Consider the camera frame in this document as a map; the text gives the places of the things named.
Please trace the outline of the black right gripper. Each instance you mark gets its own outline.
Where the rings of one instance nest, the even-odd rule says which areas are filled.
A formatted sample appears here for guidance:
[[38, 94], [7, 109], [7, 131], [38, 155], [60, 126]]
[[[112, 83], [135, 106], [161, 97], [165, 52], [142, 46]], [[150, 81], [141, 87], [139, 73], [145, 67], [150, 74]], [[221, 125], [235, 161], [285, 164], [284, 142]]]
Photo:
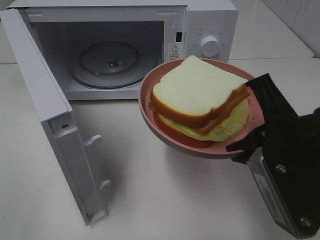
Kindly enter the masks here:
[[262, 146], [262, 155], [273, 180], [320, 179], [320, 109], [298, 116], [269, 73], [249, 80], [263, 113], [265, 126], [226, 146], [241, 151], [231, 160], [246, 164]]

